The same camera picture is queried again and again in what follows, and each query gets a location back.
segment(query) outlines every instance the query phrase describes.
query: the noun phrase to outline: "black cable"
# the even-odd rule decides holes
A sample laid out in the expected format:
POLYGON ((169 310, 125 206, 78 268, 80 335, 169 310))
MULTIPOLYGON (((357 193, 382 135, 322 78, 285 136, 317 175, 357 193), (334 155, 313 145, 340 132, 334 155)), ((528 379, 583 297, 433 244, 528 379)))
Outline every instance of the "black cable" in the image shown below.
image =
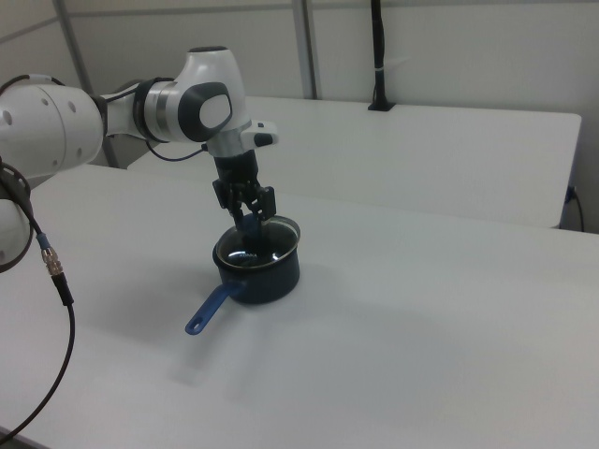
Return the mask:
POLYGON ((73 312, 73 305, 66 305, 66 309, 68 310, 68 322, 70 330, 68 334, 68 345, 66 347, 65 360, 63 360, 63 365, 61 366, 60 371, 58 372, 58 376, 56 377, 56 380, 52 384, 52 387, 50 388, 50 391, 48 392, 46 397, 42 399, 37 408, 27 417, 27 419, 20 423, 12 432, 8 433, 5 437, 0 439, 0 446, 5 442, 9 442, 10 440, 12 440, 19 432, 26 428, 29 425, 29 423, 31 423, 36 418, 36 416, 42 411, 42 409, 51 399, 54 392, 58 388, 60 382, 63 380, 63 376, 65 375, 66 367, 68 366, 71 354, 73 353, 73 346, 75 344, 75 313, 73 312))
POLYGON ((123 92, 122 94, 118 94, 118 95, 112 96, 111 98, 107 98, 106 102, 110 103, 111 101, 115 101, 115 100, 118 100, 118 99, 123 98, 125 96, 134 94, 136 90, 137 90, 137 87, 135 89, 131 89, 130 91, 123 92))
MULTIPOLYGON (((27 189, 27 191, 31 191, 31 187, 29 187, 29 182, 27 182, 27 179, 21 174, 21 172, 19 170, 17 170, 13 166, 10 166, 9 164, 2 163, 2 159, 0 159, 0 167, 7 168, 8 171, 11 171, 12 173, 14 173, 17 176, 17 178, 20 178, 21 181, 25 182, 25 189, 27 189)), ((5 188, 5 190, 8 193, 8 196, 10 196, 11 201, 13 203, 17 204, 21 208, 22 213, 25 214, 25 217, 27 217, 27 220, 29 220, 29 224, 34 228, 34 230, 36 231, 36 234, 42 234, 41 228, 39 227, 39 224, 37 223, 37 220, 34 218, 31 211, 28 208, 26 208, 23 204, 21 204, 21 202, 19 201, 19 199, 17 198, 15 193, 12 191, 12 189, 10 189, 8 186, 4 185, 2 180, 0 180, 0 185, 2 185, 5 188)))
POLYGON ((18 77, 13 78, 12 80, 8 80, 2 86, 0 86, 0 95, 3 94, 4 91, 8 89, 10 86, 12 86, 14 83, 23 80, 29 80, 29 75, 19 75, 18 77))
MULTIPOLYGON (((8 171, 11 171, 13 173, 13 176, 15 176, 18 181, 22 181, 24 183, 25 190, 27 192, 31 192, 31 188, 29 186, 29 183, 27 182, 27 179, 16 168, 3 163, 2 158, 0 158, 0 169, 7 169, 8 171)), ((58 371, 58 375, 56 376, 54 383, 52 384, 50 390, 48 391, 44 399, 42 399, 39 405, 37 405, 36 409, 33 410, 32 413, 29 416, 27 416, 27 418, 22 423, 20 423, 14 430, 12 430, 6 436, 0 439, 0 445, 2 445, 12 440, 19 432, 26 428, 29 425, 29 423, 31 423, 36 418, 36 416, 50 401, 51 397, 56 392, 58 385, 63 380, 63 377, 65 376, 66 372, 66 367, 68 367, 68 362, 70 361, 71 355, 73 353, 73 346, 75 344, 75 313, 73 311, 73 296, 71 296, 68 284, 66 283, 66 276, 62 271, 61 264, 58 260, 58 257, 56 256, 56 253, 54 252, 54 249, 50 246, 48 240, 46 239, 46 235, 42 232, 41 228, 39 227, 39 224, 34 218, 33 213, 29 210, 29 208, 26 205, 24 205, 21 202, 17 194, 12 190, 12 188, 3 182, 2 178, 0 178, 0 186, 4 187, 10 199, 21 208, 22 212, 29 220, 29 225, 31 225, 36 230, 37 241, 39 242, 39 245, 42 248, 44 262, 46 262, 54 286, 58 291, 58 295, 60 296, 63 305, 66 306, 66 309, 68 310, 69 321, 69 337, 68 345, 66 347, 65 359, 63 360, 63 364, 61 365, 61 368, 58 371)))
POLYGON ((158 154, 156 152, 156 150, 154 148, 152 148, 152 145, 150 145, 150 141, 149 140, 146 140, 146 146, 148 147, 148 150, 150 150, 150 152, 154 156, 156 156, 158 159, 162 159, 163 161, 167 161, 167 162, 181 162, 181 161, 185 161, 187 159, 190 159, 190 158, 192 158, 192 157, 200 154, 201 152, 205 152, 206 151, 205 148, 202 148, 201 150, 197 150, 196 152, 192 152, 191 154, 187 154, 184 157, 178 157, 178 158, 175 158, 175 159, 171 159, 171 158, 165 157, 165 156, 163 156, 161 154, 158 154))
POLYGON ((580 198, 578 197, 576 190, 572 194, 572 198, 574 198, 578 204, 578 215, 580 216, 580 232, 584 232, 584 217, 582 215, 582 205, 580 204, 580 198))
MULTIPOLYGON (((2 86, 0 86, 0 95, 2 95, 4 93, 4 91, 6 89, 8 89, 10 86, 12 86, 13 84, 15 84, 19 81, 29 80, 30 78, 31 78, 31 75, 19 75, 18 77, 13 78, 12 80, 8 80, 2 86)), ((59 86, 65 85, 63 82, 59 81, 55 77, 49 77, 49 78, 50 78, 50 81, 52 81, 54 84, 58 84, 59 86)))

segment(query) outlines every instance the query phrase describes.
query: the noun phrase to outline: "white wall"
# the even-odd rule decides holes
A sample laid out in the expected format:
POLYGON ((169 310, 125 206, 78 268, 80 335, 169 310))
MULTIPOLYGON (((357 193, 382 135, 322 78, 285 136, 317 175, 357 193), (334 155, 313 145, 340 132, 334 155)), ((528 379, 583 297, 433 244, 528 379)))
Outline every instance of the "white wall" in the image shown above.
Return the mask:
MULTIPOLYGON (((314 5, 321 94, 370 101, 368 2, 339 3, 314 5)), ((599 232, 598 3, 384 7, 383 19, 387 62, 408 58, 386 71, 392 101, 580 114, 574 183, 599 232)), ((567 223, 577 227, 570 212, 567 223)))
POLYGON ((66 85, 80 87, 58 21, 0 44, 0 80, 27 73, 52 75, 66 85))
POLYGON ((189 49, 224 45, 237 58, 247 94, 303 97, 291 9, 71 21, 99 93, 112 92, 135 78, 176 77, 189 49))
POLYGON ((0 38, 56 17, 51 0, 0 0, 0 38))

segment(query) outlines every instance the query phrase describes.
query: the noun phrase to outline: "black band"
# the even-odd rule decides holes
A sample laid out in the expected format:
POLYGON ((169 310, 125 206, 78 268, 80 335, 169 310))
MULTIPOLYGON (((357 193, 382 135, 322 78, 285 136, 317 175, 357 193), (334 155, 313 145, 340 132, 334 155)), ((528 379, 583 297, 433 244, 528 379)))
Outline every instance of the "black band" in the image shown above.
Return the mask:
POLYGON ((69 306, 75 302, 73 301, 73 296, 66 283, 66 276, 64 273, 52 276, 52 282, 54 282, 54 286, 56 287, 56 290, 58 290, 58 294, 63 301, 63 306, 69 306))
POLYGON ((205 142, 225 127, 233 117, 233 107, 228 89, 222 82, 204 82, 187 89, 179 102, 179 126, 187 138, 194 142, 205 142), (209 128, 199 119, 199 112, 204 103, 218 95, 226 96, 229 113, 222 123, 209 128))
POLYGON ((191 49, 189 51, 189 53, 205 53, 207 51, 223 51, 223 50, 228 50, 228 48, 222 47, 222 46, 195 47, 194 49, 191 49))
MULTIPOLYGON (((5 164, 3 164, 2 161, 0 161, 0 199, 8 199, 12 201, 12 196, 15 196, 17 200, 21 203, 22 207, 26 208, 28 211, 33 213, 31 201, 29 200, 29 195, 31 191, 28 189, 27 184, 21 184, 19 181, 20 177, 18 177, 16 173, 11 173, 11 171, 12 170, 10 170, 10 167, 6 167, 5 164)), ((0 264, 0 273, 3 273, 13 268, 27 254, 27 251, 31 246, 31 241, 34 237, 33 227, 29 226, 29 229, 29 239, 27 240, 27 244, 23 248, 22 252, 13 260, 8 261, 5 264, 0 264)))
POLYGON ((154 78, 153 80, 147 80, 141 82, 139 86, 135 90, 135 96, 133 97, 133 122, 137 127, 139 133, 146 140, 154 140, 160 143, 167 143, 166 140, 160 140, 156 138, 148 128, 148 124, 146 124, 146 116, 144 111, 144 106, 146 103, 146 97, 148 96, 148 92, 152 89, 157 82, 160 81, 173 81, 173 78, 154 78))
POLYGON ((92 101, 95 103, 100 117, 102 118, 102 125, 104 126, 104 137, 109 132, 109 104, 106 99, 99 95, 91 95, 92 101))

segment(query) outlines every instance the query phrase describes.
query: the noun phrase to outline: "blue pot handle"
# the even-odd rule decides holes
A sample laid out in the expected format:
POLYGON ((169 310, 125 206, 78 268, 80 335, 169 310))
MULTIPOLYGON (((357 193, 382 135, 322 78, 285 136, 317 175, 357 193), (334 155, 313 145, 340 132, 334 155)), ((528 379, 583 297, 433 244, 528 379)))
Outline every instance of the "blue pot handle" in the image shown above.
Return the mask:
POLYGON ((189 335, 199 334, 206 327, 206 324, 208 324, 218 308, 223 305, 225 299, 233 295, 238 295, 243 288, 244 285, 238 282, 225 282, 216 287, 194 317, 187 323, 185 332, 189 335))

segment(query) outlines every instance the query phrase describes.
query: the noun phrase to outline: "black mount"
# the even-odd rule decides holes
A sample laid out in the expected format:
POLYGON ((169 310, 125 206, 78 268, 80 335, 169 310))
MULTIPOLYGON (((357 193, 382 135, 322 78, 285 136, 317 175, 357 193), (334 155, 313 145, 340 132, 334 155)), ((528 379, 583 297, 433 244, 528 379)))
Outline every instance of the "black mount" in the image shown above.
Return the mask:
POLYGON ((215 157, 218 180, 212 183, 221 205, 227 209, 238 229, 242 224, 245 206, 259 222, 265 222, 277 213, 272 187, 262 187, 257 179, 258 163, 254 150, 234 157, 215 157))
POLYGON ((395 103, 387 101, 385 95, 385 30, 381 17, 381 0, 371 0, 373 15, 373 46, 374 46, 374 95, 373 103, 368 110, 387 112, 395 103))

